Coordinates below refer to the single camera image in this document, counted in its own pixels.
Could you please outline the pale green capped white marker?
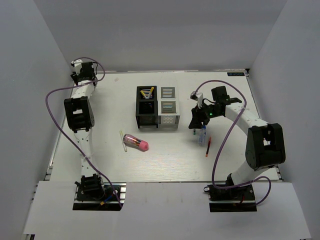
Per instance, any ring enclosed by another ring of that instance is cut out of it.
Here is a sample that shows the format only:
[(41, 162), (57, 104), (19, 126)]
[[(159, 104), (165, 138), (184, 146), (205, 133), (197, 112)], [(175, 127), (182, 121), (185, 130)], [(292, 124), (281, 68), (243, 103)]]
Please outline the pale green capped white marker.
[(127, 149), (127, 146), (125, 144), (125, 141), (124, 141), (124, 134), (123, 134), (123, 131), (120, 130), (119, 131), (119, 134), (120, 134), (120, 137), (121, 137), (121, 142), (122, 142), (122, 146), (123, 146), (123, 149), (124, 149), (124, 152), (127, 152), (128, 149)]

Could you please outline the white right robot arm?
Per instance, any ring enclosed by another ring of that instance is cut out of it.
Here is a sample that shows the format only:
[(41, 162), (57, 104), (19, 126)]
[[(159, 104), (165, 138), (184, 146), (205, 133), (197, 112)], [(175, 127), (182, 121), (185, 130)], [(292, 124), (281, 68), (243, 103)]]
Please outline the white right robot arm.
[(202, 129), (212, 118), (225, 117), (232, 121), (231, 129), (238, 126), (246, 134), (245, 162), (231, 173), (225, 186), (213, 185), (225, 190), (226, 195), (236, 200), (244, 193), (244, 186), (262, 179), (262, 173), (286, 160), (283, 128), (278, 123), (268, 123), (247, 108), (247, 101), (231, 98), (225, 86), (211, 90), (213, 103), (205, 104), (197, 92), (190, 97), (197, 101), (191, 110), (192, 119), (189, 129)]

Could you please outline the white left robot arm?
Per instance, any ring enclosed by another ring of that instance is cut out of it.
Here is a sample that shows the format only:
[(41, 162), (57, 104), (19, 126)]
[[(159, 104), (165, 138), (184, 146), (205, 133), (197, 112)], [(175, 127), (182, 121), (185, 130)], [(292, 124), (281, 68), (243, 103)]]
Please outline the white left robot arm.
[(74, 133), (77, 146), (82, 150), (81, 178), (75, 184), (85, 195), (99, 200), (105, 196), (106, 187), (100, 174), (90, 165), (94, 163), (92, 143), (95, 118), (90, 104), (90, 97), (97, 85), (96, 73), (92, 61), (77, 59), (71, 62), (71, 78), (78, 87), (72, 97), (64, 100), (64, 109), (68, 127)]

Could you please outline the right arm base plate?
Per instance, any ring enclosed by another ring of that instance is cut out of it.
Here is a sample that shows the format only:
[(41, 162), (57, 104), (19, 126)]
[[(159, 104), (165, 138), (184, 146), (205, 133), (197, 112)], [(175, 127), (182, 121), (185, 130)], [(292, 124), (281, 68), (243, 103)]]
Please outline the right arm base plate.
[(256, 199), (252, 185), (231, 189), (217, 189), (207, 185), (203, 191), (208, 194), (211, 213), (256, 212)]

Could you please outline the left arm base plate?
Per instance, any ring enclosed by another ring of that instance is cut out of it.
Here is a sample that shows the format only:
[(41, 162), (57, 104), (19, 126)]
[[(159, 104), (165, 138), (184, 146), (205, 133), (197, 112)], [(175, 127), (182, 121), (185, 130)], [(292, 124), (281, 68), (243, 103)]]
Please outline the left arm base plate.
[(100, 196), (90, 196), (86, 194), (78, 186), (75, 190), (75, 196), (73, 201), (73, 211), (120, 211), (118, 199), (123, 206), (126, 198), (126, 183), (115, 183), (114, 191), (109, 183), (104, 183), (104, 192)]

